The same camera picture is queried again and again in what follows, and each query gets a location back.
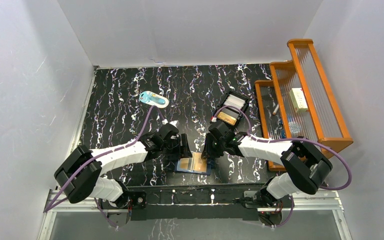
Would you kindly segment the blue leather card holder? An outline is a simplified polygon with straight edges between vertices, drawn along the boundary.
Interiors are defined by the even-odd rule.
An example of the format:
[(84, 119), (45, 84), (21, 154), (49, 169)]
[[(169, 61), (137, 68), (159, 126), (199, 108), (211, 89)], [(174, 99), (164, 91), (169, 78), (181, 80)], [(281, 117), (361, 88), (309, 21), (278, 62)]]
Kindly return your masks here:
[(174, 171), (176, 173), (190, 173), (209, 176), (212, 171), (209, 159), (202, 156), (201, 152), (192, 152), (192, 157), (180, 158)]

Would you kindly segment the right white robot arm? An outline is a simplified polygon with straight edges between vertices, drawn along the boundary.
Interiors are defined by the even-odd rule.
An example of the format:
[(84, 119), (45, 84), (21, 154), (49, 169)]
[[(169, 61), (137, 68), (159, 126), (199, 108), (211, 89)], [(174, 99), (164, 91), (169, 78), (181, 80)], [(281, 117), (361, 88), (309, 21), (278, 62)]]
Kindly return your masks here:
[(333, 169), (331, 162), (308, 139), (271, 142), (246, 132), (235, 132), (225, 122), (217, 120), (208, 128), (202, 156), (216, 159), (229, 153), (240, 157), (253, 157), (275, 162), (286, 172), (269, 179), (254, 202), (275, 207), (283, 197), (295, 192), (314, 195)]

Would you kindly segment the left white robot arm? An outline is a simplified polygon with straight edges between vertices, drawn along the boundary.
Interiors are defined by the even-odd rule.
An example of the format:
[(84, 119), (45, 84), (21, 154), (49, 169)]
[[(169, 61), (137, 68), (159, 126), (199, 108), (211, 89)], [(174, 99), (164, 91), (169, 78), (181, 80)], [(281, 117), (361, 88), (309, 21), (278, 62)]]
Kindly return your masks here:
[(171, 122), (157, 131), (141, 133), (130, 143), (102, 149), (78, 146), (55, 171), (54, 178), (71, 204), (86, 198), (110, 201), (117, 208), (129, 203), (129, 194), (123, 185), (103, 175), (130, 164), (139, 164), (165, 154), (179, 160), (191, 158), (185, 133), (180, 134)]

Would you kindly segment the gold credit card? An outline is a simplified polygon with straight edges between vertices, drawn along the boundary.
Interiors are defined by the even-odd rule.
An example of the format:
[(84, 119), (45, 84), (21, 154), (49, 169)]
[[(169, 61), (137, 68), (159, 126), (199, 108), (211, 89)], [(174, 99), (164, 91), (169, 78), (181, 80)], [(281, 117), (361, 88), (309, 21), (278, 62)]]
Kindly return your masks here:
[(207, 159), (202, 157), (202, 153), (194, 152), (192, 155), (192, 170), (195, 172), (207, 172)]
[(192, 158), (181, 158), (178, 161), (178, 169), (182, 171), (191, 171), (193, 165), (193, 159)]

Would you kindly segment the black card box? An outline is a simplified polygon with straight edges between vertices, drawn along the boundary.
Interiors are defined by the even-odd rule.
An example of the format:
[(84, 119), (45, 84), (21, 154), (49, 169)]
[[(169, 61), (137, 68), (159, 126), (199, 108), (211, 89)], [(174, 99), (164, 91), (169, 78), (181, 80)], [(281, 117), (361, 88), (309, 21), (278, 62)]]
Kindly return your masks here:
[[(226, 98), (228, 97), (229, 94), (235, 95), (235, 96), (237, 96), (237, 97), (239, 97), (239, 98), (241, 98), (241, 99), (246, 100), (246, 104), (243, 106), (243, 108), (239, 109), (239, 108), (236, 108), (236, 107), (234, 107), (234, 106), (224, 105), (225, 100), (226, 100)], [(223, 109), (230, 110), (230, 111), (232, 111), (232, 112), (236, 112), (236, 113), (238, 113), (238, 119), (237, 119), (237, 123), (236, 123), (235, 126), (232, 126), (232, 125), (230, 125), (230, 124), (228, 124), (228, 123), (226, 123), (226, 122), (224, 122), (224, 121), (222, 121), (222, 120), (220, 120), (220, 119), (217, 118), (218, 120), (220, 120), (220, 121), (226, 123), (227, 126), (228, 126), (229, 128), (233, 129), (233, 128), (235, 128), (235, 127), (237, 127), (237, 126), (239, 125), (241, 119), (243, 118), (243, 115), (241, 114), (240, 110), (241, 110), (243, 113), (245, 113), (246, 110), (248, 109), (249, 102), (250, 102), (250, 98), (248, 98), (248, 97), (246, 97), (246, 96), (244, 96), (244, 95), (242, 95), (242, 94), (239, 94), (239, 93), (237, 93), (237, 92), (235, 92), (235, 91), (230, 90), (230, 91), (228, 91), (227, 93), (225, 93), (225, 94), (221, 97), (221, 99), (220, 99), (220, 103), (216, 106), (216, 109), (215, 109), (215, 111), (214, 111), (214, 113), (213, 113), (213, 117), (216, 117), (216, 118), (217, 118), (218, 113), (219, 113), (220, 111), (222, 111)]]

